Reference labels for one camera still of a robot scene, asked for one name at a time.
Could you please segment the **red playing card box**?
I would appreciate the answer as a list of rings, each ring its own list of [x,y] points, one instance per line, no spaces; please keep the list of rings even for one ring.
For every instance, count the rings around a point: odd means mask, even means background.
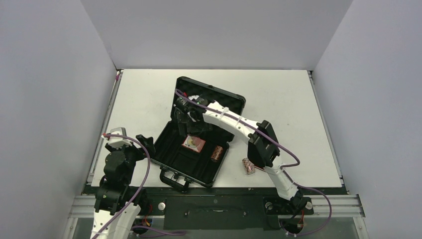
[[[193,152],[200,153],[205,145],[206,141],[196,137],[188,135],[182,143],[182,146],[192,150]]]

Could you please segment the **black foam-lined carrying case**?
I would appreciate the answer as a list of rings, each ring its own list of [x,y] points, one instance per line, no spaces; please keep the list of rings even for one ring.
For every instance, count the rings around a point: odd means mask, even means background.
[[[246,104],[246,99],[241,95],[185,76],[176,80],[175,88],[191,100],[198,96],[209,101],[216,100],[238,115],[242,114]],[[173,105],[170,117],[170,121],[167,122],[154,143],[156,153],[152,160],[161,168],[160,180],[180,192],[187,191],[191,182],[196,182],[207,188],[212,187],[234,135],[222,129],[217,129],[216,133],[204,132],[196,136],[206,141],[202,151],[200,153],[193,152],[182,146],[187,136],[179,134]],[[213,162],[211,155],[216,146],[221,146],[223,153],[218,162]]]

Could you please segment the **poker chip roll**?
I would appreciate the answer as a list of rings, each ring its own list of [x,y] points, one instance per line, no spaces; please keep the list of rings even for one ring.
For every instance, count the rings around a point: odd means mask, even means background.
[[[222,153],[223,153],[223,148],[221,146],[216,146],[211,155],[211,160],[213,162],[218,162],[221,158]]]
[[[246,175],[252,175],[255,173],[255,166],[248,158],[242,159],[242,164],[244,166]]]

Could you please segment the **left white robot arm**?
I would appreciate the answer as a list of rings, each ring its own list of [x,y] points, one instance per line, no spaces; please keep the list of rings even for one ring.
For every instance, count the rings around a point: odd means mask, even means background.
[[[139,134],[136,138],[115,131],[105,133],[104,176],[95,195],[92,239],[126,239],[138,214],[148,209],[147,193],[143,179],[138,189],[130,183],[138,161],[147,160],[145,178],[148,177],[151,157],[155,154],[152,137]]]

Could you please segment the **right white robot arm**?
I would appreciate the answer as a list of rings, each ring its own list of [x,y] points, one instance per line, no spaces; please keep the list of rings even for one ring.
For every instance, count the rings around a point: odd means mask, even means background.
[[[216,133],[222,129],[239,137],[247,144],[247,158],[263,168],[276,187],[281,198],[281,207],[288,213],[301,205],[297,186],[285,169],[298,166],[300,160],[288,149],[279,144],[272,125],[244,118],[217,101],[202,97],[189,99],[179,90],[175,91],[175,118],[181,134],[198,135],[204,132]]]

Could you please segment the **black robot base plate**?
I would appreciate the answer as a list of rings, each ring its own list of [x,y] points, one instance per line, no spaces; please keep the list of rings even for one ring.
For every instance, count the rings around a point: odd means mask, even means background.
[[[293,209],[274,188],[191,188],[187,193],[148,188],[146,198],[135,222],[144,216],[164,216],[168,230],[269,229],[276,227],[276,216],[300,219],[316,215],[317,209],[315,199],[310,199],[312,209]]]

